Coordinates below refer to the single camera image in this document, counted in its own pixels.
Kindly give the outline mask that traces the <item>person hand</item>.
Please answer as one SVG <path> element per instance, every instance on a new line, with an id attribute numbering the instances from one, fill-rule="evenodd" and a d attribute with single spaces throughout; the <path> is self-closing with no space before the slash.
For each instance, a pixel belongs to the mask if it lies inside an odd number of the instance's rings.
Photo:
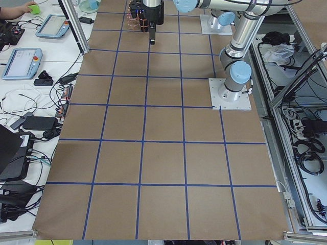
<path id="1" fill-rule="evenodd" d="M 34 1 L 27 2 L 21 6 L 17 7 L 1 7 L 1 19 L 2 20 L 14 20 L 21 16 L 23 16 L 25 13 L 31 12 L 31 5 L 36 5 L 37 3 Z"/>

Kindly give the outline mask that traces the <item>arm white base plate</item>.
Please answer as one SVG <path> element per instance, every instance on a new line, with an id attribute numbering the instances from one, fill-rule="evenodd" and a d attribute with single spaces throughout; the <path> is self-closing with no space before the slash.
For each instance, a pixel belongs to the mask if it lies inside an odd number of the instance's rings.
<path id="1" fill-rule="evenodd" d="M 231 92 L 225 87 L 224 78 L 210 78 L 208 82 L 213 110 L 251 110 L 246 85 L 241 91 Z"/>
<path id="2" fill-rule="evenodd" d="M 224 13 L 218 17 L 200 15 L 202 34 L 206 35 L 232 35 L 231 23 L 235 15 L 232 12 Z"/>

